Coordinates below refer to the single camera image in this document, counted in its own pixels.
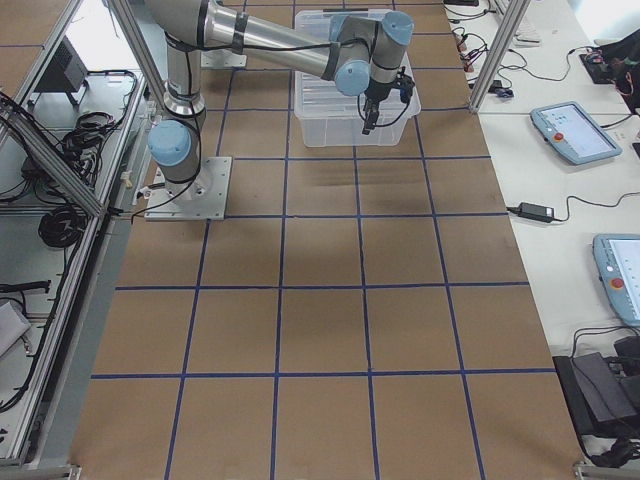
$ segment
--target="white box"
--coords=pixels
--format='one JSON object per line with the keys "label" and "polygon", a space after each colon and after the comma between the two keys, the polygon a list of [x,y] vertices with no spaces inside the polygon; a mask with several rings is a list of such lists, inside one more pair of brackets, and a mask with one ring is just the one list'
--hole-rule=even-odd
{"label": "white box", "polygon": [[[391,10],[373,9],[348,12],[366,18],[380,20]],[[295,29],[318,37],[321,42],[329,38],[329,22],[332,15],[344,12],[302,11],[296,15]],[[406,74],[413,76],[409,59],[405,54],[402,65]],[[360,96],[360,107],[364,108],[365,97]],[[389,98],[380,103],[378,124],[395,120],[406,105],[400,101],[400,92],[391,90]],[[364,122],[360,118],[356,97],[346,97],[335,87],[334,82],[322,80],[314,75],[296,72],[294,113],[302,126],[302,138],[307,147],[329,147],[349,145],[397,145],[407,120],[420,113],[421,105],[417,89],[402,117],[392,126],[379,127],[369,135],[362,134]]]}

